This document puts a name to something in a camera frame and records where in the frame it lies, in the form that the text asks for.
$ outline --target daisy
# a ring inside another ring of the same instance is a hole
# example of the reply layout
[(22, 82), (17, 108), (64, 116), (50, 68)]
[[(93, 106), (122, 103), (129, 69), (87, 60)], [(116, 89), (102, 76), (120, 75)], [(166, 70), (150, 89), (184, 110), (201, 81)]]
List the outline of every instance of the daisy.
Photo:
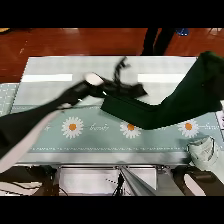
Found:
[(179, 127), (178, 130), (181, 131), (182, 135), (185, 135), (185, 137), (192, 138), (199, 133), (198, 124), (194, 119), (177, 124), (177, 127)]
[(142, 130), (141, 128), (129, 124), (125, 121), (121, 122), (120, 127), (120, 131), (123, 132), (123, 135), (125, 135), (126, 138), (135, 138), (136, 136), (139, 136), (141, 134), (140, 130)]
[(69, 117), (63, 122), (61, 131), (64, 132), (63, 135), (66, 135), (66, 138), (70, 137), (71, 139), (82, 134), (83, 126), (83, 121), (78, 117)]

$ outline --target white rectangle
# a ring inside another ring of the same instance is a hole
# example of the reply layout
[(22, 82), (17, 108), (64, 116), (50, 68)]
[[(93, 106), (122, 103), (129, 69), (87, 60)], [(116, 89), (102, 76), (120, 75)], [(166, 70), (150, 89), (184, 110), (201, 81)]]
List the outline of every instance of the white rectangle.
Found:
[(179, 83), (185, 74), (138, 74), (138, 82)]
[(56, 75), (24, 75), (21, 82), (69, 82), (72, 81), (72, 74)]

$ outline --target green cloth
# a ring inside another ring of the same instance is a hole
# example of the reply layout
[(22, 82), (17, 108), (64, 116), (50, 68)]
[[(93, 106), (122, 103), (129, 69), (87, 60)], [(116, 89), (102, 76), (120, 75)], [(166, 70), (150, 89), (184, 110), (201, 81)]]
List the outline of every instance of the green cloth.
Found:
[(101, 109), (137, 127), (151, 130), (222, 109), (215, 83), (224, 76), (224, 59), (201, 53), (175, 91), (159, 105), (127, 97), (107, 96)]

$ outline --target black pants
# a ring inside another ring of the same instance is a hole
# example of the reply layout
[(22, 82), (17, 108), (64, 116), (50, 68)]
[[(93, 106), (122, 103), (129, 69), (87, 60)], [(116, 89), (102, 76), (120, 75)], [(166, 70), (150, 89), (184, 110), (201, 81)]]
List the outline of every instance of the black pants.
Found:
[(163, 56), (172, 37), (175, 32), (174, 28), (162, 28), (157, 41), (153, 47), (158, 28), (148, 28), (145, 40), (144, 40), (144, 50), (142, 51), (142, 56)]

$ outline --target wooden floor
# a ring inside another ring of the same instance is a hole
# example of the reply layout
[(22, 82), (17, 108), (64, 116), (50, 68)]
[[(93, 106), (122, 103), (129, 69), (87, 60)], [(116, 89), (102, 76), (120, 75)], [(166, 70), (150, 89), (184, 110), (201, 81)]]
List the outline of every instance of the wooden floor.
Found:
[[(30, 56), (140, 55), (147, 28), (31, 28), (0, 35), (0, 82), (19, 82)], [(224, 29), (190, 28), (174, 35), (166, 51), (198, 56), (211, 50), (224, 56)]]

